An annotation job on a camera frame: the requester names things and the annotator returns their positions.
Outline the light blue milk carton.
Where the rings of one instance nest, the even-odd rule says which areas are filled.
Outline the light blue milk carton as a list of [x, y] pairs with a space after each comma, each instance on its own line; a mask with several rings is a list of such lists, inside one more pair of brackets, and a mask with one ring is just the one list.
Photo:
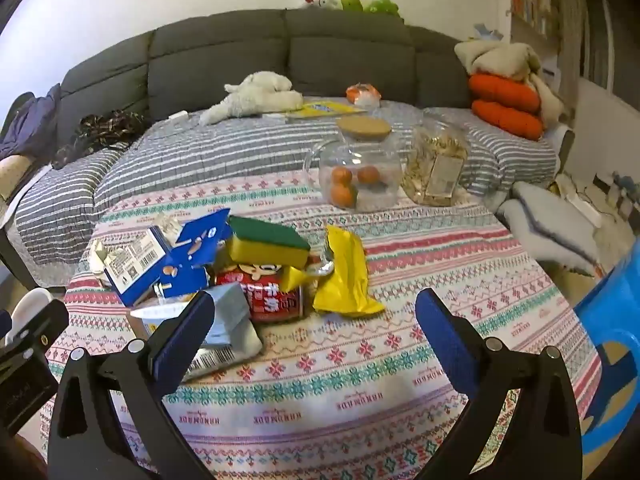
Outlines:
[[[215, 318], [186, 370], [183, 382], [219, 373], [253, 359], [262, 351], [262, 341], [250, 320], [250, 306], [241, 286], [236, 283], [217, 285], [205, 292], [214, 300]], [[146, 339], [164, 321], [181, 314], [187, 304], [174, 299], [131, 310], [127, 316], [137, 336]]]

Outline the blue cardboard box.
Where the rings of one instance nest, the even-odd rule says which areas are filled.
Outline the blue cardboard box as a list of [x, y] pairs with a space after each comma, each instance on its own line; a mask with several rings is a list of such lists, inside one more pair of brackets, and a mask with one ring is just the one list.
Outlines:
[[182, 229], [170, 247], [157, 226], [150, 226], [116, 255], [106, 259], [106, 277], [126, 307], [133, 307], [150, 292], [160, 298], [194, 294], [208, 286], [207, 268], [232, 232], [230, 210], [180, 223]]

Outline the red milk can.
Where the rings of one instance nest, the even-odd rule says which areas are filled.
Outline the red milk can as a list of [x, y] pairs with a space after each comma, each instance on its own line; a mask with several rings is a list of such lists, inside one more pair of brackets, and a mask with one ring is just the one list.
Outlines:
[[300, 288], [285, 292], [280, 285], [282, 266], [235, 263], [216, 273], [217, 285], [238, 283], [257, 323], [293, 321], [304, 313]]

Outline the yellow snack wrapper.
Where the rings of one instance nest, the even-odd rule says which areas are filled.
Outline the yellow snack wrapper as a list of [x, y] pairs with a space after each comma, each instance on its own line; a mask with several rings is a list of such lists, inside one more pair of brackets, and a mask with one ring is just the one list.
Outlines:
[[334, 270], [319, 282], [314, 310], [349, 318], [383, 312], [384, 304], [369, 294], [367, 258], [360, 238], [337, 226], [327, 226], [326, 241], [333, 254]]

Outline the green yellow sponge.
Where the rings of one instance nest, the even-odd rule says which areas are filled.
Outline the green yellow sponge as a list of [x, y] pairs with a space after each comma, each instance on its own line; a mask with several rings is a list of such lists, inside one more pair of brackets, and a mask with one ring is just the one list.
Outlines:
[[227, 249], [232, 261], [296, 269], [306, 266], [310, 245], [290, 226], [239, 216], [230, 216], [228, 225], [232, 235]]

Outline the blue plastic stool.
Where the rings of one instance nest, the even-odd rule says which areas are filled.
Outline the blue plastic stool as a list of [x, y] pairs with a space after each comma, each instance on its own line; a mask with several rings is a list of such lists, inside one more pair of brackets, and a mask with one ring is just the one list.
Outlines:
[[587, 416], [592, 424], [582, 436], [588, 454], [621, 434], [639, 407], [639, 390], [611, 418], [608, 402], [624, 387], [639, 383], [639, 253], [628, 256], [575, 307], [598, 350], [602, 376]]

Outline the grey striped quilt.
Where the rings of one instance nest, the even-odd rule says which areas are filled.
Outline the grey striped quilt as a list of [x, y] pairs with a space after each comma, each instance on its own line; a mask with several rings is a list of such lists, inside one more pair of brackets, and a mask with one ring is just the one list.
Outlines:
[[[547, 139], [519, 138], [468, 108], [429, 107], [426, 114], [461, 127], [469, 158], [461, 184], [483, 196], [516, 181], [544, 184], [559, 170]], [[120, 200], [239, 176], [297, 170], [319, 142], [335, 136], [334, 119], [228, 119], [202, 126], [198, 115], [158, 122], [131, 145], [110, 146], [51, 169], [17, 205], [8, 239], [29, 271], [78, 263], [96, 222]]]

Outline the patterned tablecloth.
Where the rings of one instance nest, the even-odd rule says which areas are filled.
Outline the patterned tablecloth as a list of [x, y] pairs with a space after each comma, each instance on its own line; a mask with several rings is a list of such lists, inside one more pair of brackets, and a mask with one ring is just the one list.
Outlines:
[[416, 322], [434, 289], [483, 336], [513, 350], [559, 348], [579, 411], [601, 378], [596, 348], [542, 267], [474, 197], [422, 207], [408, 198], [374, 214], [327, 204], [302, 174], [268, 174], [121, 200], [91, 236], [106, 247], [137, 238], [159, 214], [180, 221], [229, 208], [292, 226], [322, 251], [328, 226], [354, 232], [370, 294], [384, 311], [343, 318], [307, 309], [263, 325], [254, 360], [194, 380], [164, 403], [219, 479], [409, 479], [465, 406]]

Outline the grey floor cushion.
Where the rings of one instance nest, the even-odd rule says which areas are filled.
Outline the grey floor cushion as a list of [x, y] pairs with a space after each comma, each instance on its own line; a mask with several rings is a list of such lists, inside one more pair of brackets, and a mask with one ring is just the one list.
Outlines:
[[596, 275], [596, 228], [567, 200], [545, 188], [518, 181], [496, 216], [536, 261]]

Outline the dark plaid shirt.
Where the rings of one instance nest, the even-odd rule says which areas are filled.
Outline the dark plaid shirt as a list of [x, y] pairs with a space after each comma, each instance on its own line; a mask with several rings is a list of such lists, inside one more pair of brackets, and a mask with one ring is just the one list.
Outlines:
[[114, 148], [123, 151], [149, 129], [149, 119], [126, 110], [113, 110], [105, 115], [88, 115], [81, 119], [70, 140], [66, 141], [52, 158], [55, 170], [83, 157]]

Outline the orange cushion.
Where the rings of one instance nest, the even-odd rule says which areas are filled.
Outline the orange cushion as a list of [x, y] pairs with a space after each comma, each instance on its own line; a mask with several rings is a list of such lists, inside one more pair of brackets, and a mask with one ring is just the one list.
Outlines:
[[519, 138], [538, 141], [544, 133], [544, 126], [537, 116], [497, 102], [475, 100], [472, 112], [484, 122]]
[[491, 74], [474, 74], [469, 78], [469, 88], [481, 100], [496, 102], [520, 112], [536, 114], [540, 109], [537, 91], [512, 79]]

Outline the glass jar with cork lid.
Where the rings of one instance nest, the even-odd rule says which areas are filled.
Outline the glass jar with cork lid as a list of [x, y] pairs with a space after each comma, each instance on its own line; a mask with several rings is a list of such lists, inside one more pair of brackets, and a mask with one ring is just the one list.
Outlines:
[[[392, 126], [381, 118], [366, 115], [342, 116], [336, 121], [337, 135], [316, 144], [303, 162], [303, 172], [311, 188], [330, 202], [331, 172], [346, 167], [352, 172], [352, 186], [357, 190], [358, 212], [390, 209], [397, 203], [402, 176], [401, 161]], [[381, 181], [375, 185], [358, 182], [357, 171], [375, 166]]]

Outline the grey sofa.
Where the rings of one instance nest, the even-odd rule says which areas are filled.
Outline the grey sofa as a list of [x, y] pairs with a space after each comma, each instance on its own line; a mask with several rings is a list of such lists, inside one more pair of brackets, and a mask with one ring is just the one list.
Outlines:
[[180, 22], [114, 44], [71, 68], [61, 84], [56, 143], [88, 115], [131, 110], [159, 122], [221, 101], [225, 84], [270, 70], [304, 96], [344, 96], [370, 84], [387, 101], [468, 108], [457, 39], [385, 14], [244, 10]]

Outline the upper orange cushion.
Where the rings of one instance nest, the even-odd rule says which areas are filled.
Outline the upper orange cushion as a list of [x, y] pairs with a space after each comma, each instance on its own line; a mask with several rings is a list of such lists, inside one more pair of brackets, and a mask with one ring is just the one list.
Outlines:
[[520, 112], [536, 114], [540, 109], [537, 91], [512, 79], [491, 74], [474, 74], [469, 78], [469, 88], [481, 100], [496, 102]]

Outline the orange white snack bag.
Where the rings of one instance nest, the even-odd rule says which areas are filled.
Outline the orange white snack bag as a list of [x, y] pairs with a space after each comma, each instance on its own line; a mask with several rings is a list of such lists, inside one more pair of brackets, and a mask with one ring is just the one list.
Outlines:
[[356, 107], [374, 110], [380, 106], [382, 96], [372, 84], [353, 84], [346, 89], [346, 99]]

